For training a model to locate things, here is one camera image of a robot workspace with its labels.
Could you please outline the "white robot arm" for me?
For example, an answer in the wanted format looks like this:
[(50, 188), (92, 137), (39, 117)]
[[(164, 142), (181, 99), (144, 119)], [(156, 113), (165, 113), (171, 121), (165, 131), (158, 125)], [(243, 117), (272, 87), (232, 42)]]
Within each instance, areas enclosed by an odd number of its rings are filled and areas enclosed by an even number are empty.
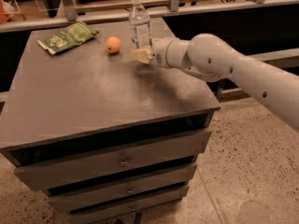
[(206, 82), (227, 78), (299, 132), (299, 76), (246, 56), (215, 35), (156, 38), (131, 54), (141, 63), (176, 68)]

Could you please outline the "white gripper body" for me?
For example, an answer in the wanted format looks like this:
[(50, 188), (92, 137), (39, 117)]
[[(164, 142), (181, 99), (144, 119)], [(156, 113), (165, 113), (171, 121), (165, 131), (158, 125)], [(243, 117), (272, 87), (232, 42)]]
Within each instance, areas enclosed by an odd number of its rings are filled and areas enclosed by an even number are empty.
[(152, 62), (162, 68), (179, 68), (179, 58), (171, 58), (177, 50), (171, 49), (171, 45), (175, 45), (179, 42), (175, 37), (164, 37), (160, 43), (152, 46)]

